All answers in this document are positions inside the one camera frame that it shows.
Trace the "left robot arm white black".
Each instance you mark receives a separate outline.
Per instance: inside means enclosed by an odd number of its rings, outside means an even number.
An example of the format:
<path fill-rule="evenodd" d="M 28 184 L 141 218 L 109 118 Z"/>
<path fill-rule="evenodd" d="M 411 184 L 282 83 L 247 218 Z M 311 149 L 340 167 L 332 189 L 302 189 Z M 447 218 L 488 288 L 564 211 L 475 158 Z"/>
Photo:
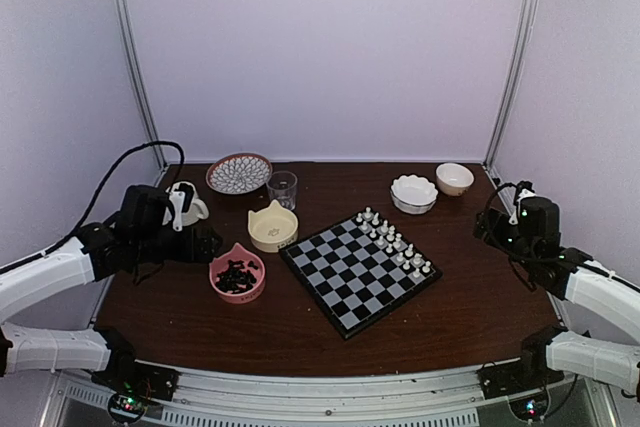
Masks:
<path fill-rule="evenodd" d="M 190 219 L 191 189 L 133 185 L 104 222 L 81 223 L 57 244 L 1 269 L 1 373 L 84 370 L 95 382 L 132 394 L 146 379 L 133 346 L 115 329 L 50 330 L 11 323 L 17 313 L 120 271 L 145 280 L 143 264 L 208 264 L 222 245 L 203 219 Z"/>

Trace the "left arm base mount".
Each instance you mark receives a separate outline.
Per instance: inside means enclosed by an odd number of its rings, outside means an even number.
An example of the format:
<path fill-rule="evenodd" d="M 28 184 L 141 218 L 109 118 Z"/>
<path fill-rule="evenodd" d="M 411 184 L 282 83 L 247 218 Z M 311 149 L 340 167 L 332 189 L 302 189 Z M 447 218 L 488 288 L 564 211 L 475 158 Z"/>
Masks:
<path fill-rule="evenodd" d="M 102 371 L 92 371 L 91 380 L 129 397 L 171 401 L 179 373 L 171 368 L 138 362 L 124 355 L 109 360 Z"/>

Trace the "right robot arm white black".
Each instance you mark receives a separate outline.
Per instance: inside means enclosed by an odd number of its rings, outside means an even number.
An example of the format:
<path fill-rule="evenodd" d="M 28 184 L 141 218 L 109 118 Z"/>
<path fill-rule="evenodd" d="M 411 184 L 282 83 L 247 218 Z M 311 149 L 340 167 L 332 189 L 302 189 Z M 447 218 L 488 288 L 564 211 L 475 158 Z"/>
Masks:
<path fill-rule="evenodd" d="M 607 323 L 620 339 L 576 332 L 576 323 L 546 327 L 523 340 L 512 377 L 530 389 L 553 371 L 639 395 L 639 288 L 590 254 L 561 244 L 560 209 L 523 191 L 511 213 L 487 203 L 477 215 L 475 237 L 504 253 L 522 282 L 545 290 L 565 307 Z"/>

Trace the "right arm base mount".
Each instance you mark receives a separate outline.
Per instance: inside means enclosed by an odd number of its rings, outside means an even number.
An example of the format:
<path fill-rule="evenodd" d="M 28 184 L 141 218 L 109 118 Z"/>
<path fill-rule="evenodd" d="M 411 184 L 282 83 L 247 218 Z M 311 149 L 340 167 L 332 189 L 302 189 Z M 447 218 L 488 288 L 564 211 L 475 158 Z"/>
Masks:
<path fill-rule="evenodd" d="M 520 359 L 501 364 L 483 364 L 476 374 L 486 400 L 544 389 L 564 379 L 562 372 L 549 369 L 537 373 L 527 372 Z"/>

